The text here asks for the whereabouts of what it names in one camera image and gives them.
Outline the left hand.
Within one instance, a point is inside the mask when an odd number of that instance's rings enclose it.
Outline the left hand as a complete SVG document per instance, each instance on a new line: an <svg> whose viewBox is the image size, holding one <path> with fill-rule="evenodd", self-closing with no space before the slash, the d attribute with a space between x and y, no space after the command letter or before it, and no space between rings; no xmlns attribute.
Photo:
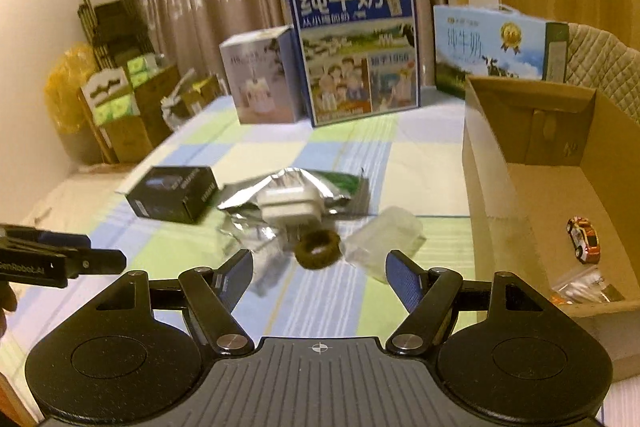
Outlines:
<svg viewBox="0 0 640 427"><path fill-rule="evenodd" d="M6 281L0 282L0 337L3 337L8 328L6 314L12 313L17 308L17 298L14 290Z"/></svg>

